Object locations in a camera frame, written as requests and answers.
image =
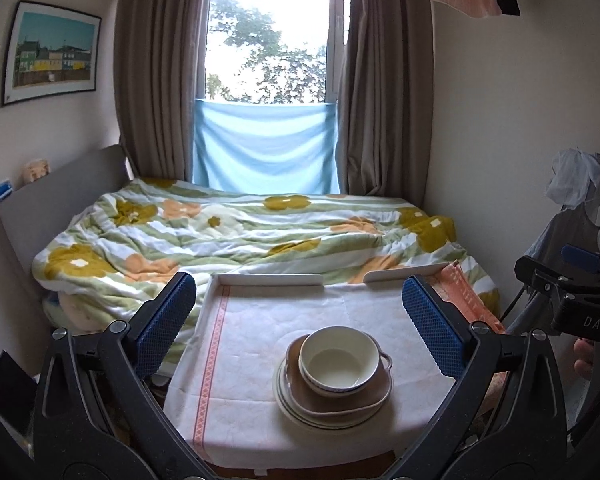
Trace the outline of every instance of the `bed headboard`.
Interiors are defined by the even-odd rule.
[[[67,228],[74,215],[128,180],[126,157],[116,144],[52,171],[0,202],[7,238],[39,296],[43,289],[31,275],[33,258]]]

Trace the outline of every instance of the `human hand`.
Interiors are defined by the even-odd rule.
[[[573,352],[578,358],[573,365],[573,368],[580,377],[590,381],[593,373],[593,341],[588,339],[578,339],[573,345]]]

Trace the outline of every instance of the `wall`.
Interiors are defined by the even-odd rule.
[[[0,86],[2,60],[18,0],[0,0]],[[48,159],[52,169],[118,139],[112,88],[112,46],[116,0],[33,0],[103,17],[96,92],[53,96],[0,108],[0,180],[21,184],[23,165]],[[30,373],[37,373],[49,334],[40,307],[14,278],[0,231],[0,351],[6,349]]]
[[[508,304],[517,258],[558,206],[544,197],[558,150],[600,152],[600,0],[518,0],[522,16],[474,20],[434,7],[436,78],[426,209]]]

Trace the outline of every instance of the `yellow flower pattern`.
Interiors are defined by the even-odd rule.
[[[200,214],[202,206],[197,203],[185,204],[168,198],[162,202],[162,216],[167,220],[176,218],[193,218]]]
[[[363,283],[365,274],[372,270],[399,269],[400,267],[404,266],[400,265],[400,260],[395,256],[391,256],[390,254],[386,256],[373,256],[365,262],[356,275],[347,283]]]
[[[432,253],[447,242],[456,241],[454,221],[446,216],[432,216],[411,225],[409,231],[418,235],[418,245],[426,253]]]
[[[118,214],[113,217],[115,225],[146,224],[151,218],[158,214],[158,208],[154,204],[135,204],[126,200],[116,200]]]
[[[500,314],[500,293],[497,288],[494,288],[489,292],[481,292],[478,294],[478,297],[492,314],[496,316]]]
[[[104,278],[106,274],[115,272],[116,269],[107,260],[85,244],[53,249],[45,265],[45,277],[48,280],[54,279],[58,274],[78,278]]]
[[[334,233],[369,233],[370,235],[379,235],[380,231],[374,223],[363,216],[352,216],[341,224],[331,226]]]
[[[418,209],[417,207],[399,207],[398,213],[400,213],[400,218],[398,218],[398,223],[408,229],[414,224],[422,222],[429,218],[423,211]]]
[[[149,184],[149,186],[155,186],[155,187],[159,187],[161,189],[169,189],[171,186],[173,186],[177,182],[177,180],[171,180],[169,178],[145,177],[142,180],[144,180],[145,183]]]
[[[304,209],[311,204],[309,197],[304,195],[270,196],[264,199],[264,207],[272,211],[290,209]]]
[[[168,283],[180,266],[168,258],[150,262],[142,254],[134,253],[125,260],[124,275],[133,282]]]
[[[303,242],[290,242],[288,244],[276,245],[275,247],[270,248],[267,254],[273,256],[274,254],[288,253],[289,251],[300,251],[304,253],[315,249],[318,245],[320,245],[320,238],[305,240]]]

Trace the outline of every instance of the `red stripe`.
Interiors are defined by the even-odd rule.
[[[206,455],[204,439],[206,429],[206,414],[209,409],[209,399],[211,398],[211,386],[214,380],[214,371],[216,370],[216,359],[218,358],[218,348],[220,346],[220,335],[222,333],[222,325],[224,323],[224,314],[226,306],[229,303],[229,294],[231,287],[225,285],[222,288],[222,298],[220,307],[216,314],[216,322],[211,335],[211,343],[209,343],[209,352],[206,356],[205,371],[202,375],[202,384],[200,386],[200,401],[198,402],[198,412],[196,413],[196,423],[193,430],[193,448],[206,461],[210,462]]]

